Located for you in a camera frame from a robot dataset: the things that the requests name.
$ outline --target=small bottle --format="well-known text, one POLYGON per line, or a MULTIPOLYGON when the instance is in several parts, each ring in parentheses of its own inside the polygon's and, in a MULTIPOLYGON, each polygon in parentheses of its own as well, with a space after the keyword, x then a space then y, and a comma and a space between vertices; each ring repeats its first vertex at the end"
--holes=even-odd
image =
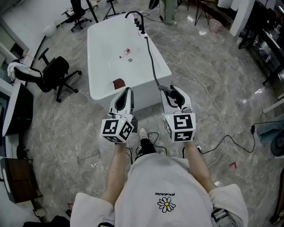
POLYGON ((122 59, 124 56, 128 55, 130 53, 129 49, 126 49, 121 56, 119 56, 120 59, 122 59))

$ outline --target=white cable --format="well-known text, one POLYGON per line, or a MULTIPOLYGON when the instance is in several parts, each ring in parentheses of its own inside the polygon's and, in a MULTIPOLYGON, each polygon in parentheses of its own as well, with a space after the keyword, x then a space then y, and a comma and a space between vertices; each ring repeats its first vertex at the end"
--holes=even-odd
POLYGON ((108 112, 108 114, 119 115, 119 116, 121 116, 121 117, 124 117, 124 118, 126 118, 125 116, 122 116, 122 115, 120 115, 120 114, 118 114, 118 113, 108 112))
POLYGON ((158 22, 157 22, 157 26, 158 26, 158 33, 156 33, 155 35, 157 35, 157 34, 160 33, 160 27, 159 27, 159 25, 158 25, 158 22))
MULTIPOLYGON (((217 106, 217 104, 216 104, 214 98, 213 98, 212 95, 209 93, 209 91, 207 90, 206 86, 199 80, 199 78, 198 78, 194 73, 192 73, 192 72, 188 69, 187 65, 185 65, 185 64, 183 63, 182 59, 181 59, 179 56, 176 56, 176 55, 173 54, 171 51, 166 50, 166 49, 163 48, 163 47, 160 47, 160 46, 158 46, 158 45, 156 45, 156 46, 157 46, 158 48, 161 48, 161 49, 163 49, 163 50, 165 50, 165 51, 171 53, 173 56, 179 58, 180 61, 181 61, 181 63, 182 63, 182 64, 186 67, 186 69, 188 70, 188 72, 191 73, 193 76, 195 76, 196 79, 204 86, 204 88, 205 88, 205 90, 207 91, 208 95, 210 95, 210 97, 213 99, 213 102, 214 102, 215 106, 217 107, 217 109, 218 109, 218 110, 220 111, 220 113, 221 113, 222 120, 223 120, 223 123, 224 123, 224 125, 225 125, 225 136, 226 136, 226 133, 227 133, 227 125, 226 125, 226 123, 225 123, 225 120, 224 120, 222 111, 221 111, 221 110, 219 109, 219 107, 217 106)), ((226 146, 226 143, 227 143, 227 140, 226 140, 226 137, 225 137, 225 144, 224 144, 222 150, 220 151, 218 158, 217 158, 214 162, 212 162, 212 163, 208 166, 208 168, 209 168, 211 165, 213 165, 215 162, 217 162, 217 160, 219 159, 219 157, 220 157, 220 155, 221 155, 221 153, 222 153, 224 147, 226 146)))

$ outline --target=pink bucket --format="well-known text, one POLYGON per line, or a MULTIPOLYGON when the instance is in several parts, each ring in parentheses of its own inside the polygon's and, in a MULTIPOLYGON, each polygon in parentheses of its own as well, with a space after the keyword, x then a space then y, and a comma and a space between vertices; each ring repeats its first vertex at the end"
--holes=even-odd
POLYGON ((213 32, 217 32, 221 28, 222 24, 215 19, 210 20, 210 30, 213 32))

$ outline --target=black hose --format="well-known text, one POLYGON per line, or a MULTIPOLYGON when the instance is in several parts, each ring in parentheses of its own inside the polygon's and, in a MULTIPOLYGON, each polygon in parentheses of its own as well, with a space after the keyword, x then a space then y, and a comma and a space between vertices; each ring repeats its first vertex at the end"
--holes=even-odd
POLYGON ((153 61, 153 58, 152 58, 152 55, 151 55, 151 52, 150 52, 148 37, 145 36, 144 38, 147 40, 147 46, 148 46, 148 51, 149 51, 149 55, 150 55, 151 62, 152 62, 152 69, 153 69, 154 79, 155 79, 155 82, 156 82, 157 86, 159 87, 160 84, 159 84, 159 81, 157 80, 157 77, 156 77, 155 68, 154 68, 154 61, 153 61))

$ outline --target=gray tile floor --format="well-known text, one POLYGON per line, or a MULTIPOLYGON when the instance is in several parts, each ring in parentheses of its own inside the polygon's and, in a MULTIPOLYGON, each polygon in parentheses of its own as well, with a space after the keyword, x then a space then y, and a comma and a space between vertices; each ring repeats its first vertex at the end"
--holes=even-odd
MULTIPOLYGON (((157 19, 159 14, 158 8, 149 11, 145 0, 120 0, 115 8, 120 12, 143 10, 149 12, 152 19, 157 19)), ((99 21, 106 11, 96 12, 99 21)), ((190 4, 189 11, 181 5, 176 13, 178 25, 158 23, 160 32, 154 36, 153 42, 181 57, 214 97, 226 122, 227 134, 251 150, 250 126, 281 113, 281 108, 267 115, 261 113, 262 109, 277 101, 276 95, 269 84, 262 85, 265 80, 263 72, 246 49, 237 48, 229 31, 222 28, 218 33, 211 32, 204 16, 194 26, 195 13, 194 5, 190 4)), ((91 18, 91 13, 87 12, 86 17, 91 18)), ((144 21, 146 31, 152 37, 158 32, 157 22, 144 21)), ((79 93, 66 89, 61 95, 62 102, 57 103, 56 91, 42 93, 35 84, 28 84, 35 101, 33 122, 25 136, 25 144, 30 149, 30 157, 34 158, 36 178, 43 193, 38 202, 46 209, 48 220, 63 215, 67 203, 73 203, 78 192, 101 195, 113 153, 113 144, 99 136, 106 111, 89 94, 87 28, 92 24, 94 22, 86 23, 84 29, 74 33, 70 31, 72 24, 64 24, 41 48, 41 51, 49 48, 48 59, 63 56, 70 64, 69 72, 77 69, 83 72, 70 82, 79 93)), ((203 151, 214 148, 225 133, 219 110, 178 58, 161 48, 159 51, 172 71, 172 83, 191 97, 197 119, 196 143, 203 151)), ((42 70, 44 62, 36 60, 34 67, 42 70)), ((169 141, 161 114, 160 104, 135 113, 139 127, 160 134, 157 145, 165 146, 169 156, 182 157, 182 144, 169 141)), ((269 145, 262 145, 255 137, 256 147, 251 154, 228 139, 219 160, 209 169, 213 181, 219 186, 232 183, 240 186, 249 211, 249 226, 260 227, 269 225, 283 161, 273 160, 269 145), (229 167, 234 161, 237 169, 229 167)), ((129 144, 134 150, 138 147, 137 134, 131 135, 129 144)), ((224 144, 222 142, 215 151, 204 155, 207 165, 215 161, 224 144)), ((126 171, 130 168, 128 157, 127 161, 126 171)))

